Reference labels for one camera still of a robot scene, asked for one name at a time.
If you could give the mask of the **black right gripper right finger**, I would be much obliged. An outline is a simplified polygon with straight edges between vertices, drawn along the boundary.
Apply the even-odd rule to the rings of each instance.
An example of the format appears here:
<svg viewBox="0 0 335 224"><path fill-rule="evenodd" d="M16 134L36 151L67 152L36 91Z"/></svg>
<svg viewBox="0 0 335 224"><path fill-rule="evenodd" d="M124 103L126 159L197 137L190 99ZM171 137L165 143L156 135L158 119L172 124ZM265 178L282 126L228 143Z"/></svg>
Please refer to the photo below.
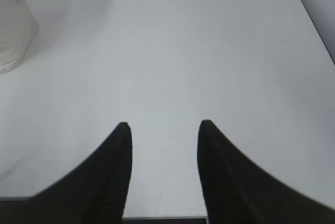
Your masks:
<svg viewBox="0 0 335 224"><path fill-rule="evenodd" d="M197 164L209 223L334 223L334 209L261 169L210 120L199 127Z"/></svg>

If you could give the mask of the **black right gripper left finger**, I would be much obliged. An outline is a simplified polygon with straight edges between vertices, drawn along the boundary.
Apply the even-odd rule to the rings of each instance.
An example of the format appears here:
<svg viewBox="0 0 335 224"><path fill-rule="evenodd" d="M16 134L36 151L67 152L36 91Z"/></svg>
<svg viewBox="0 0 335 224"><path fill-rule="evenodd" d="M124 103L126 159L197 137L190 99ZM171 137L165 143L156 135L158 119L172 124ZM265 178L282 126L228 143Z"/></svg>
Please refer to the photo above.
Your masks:
<svg viewBox="0 0 335 224"><path fill-rule="evenodd" d="M131 171L131 129L121 122L72 172L1 210L1 223L121 223Z"/></svg>

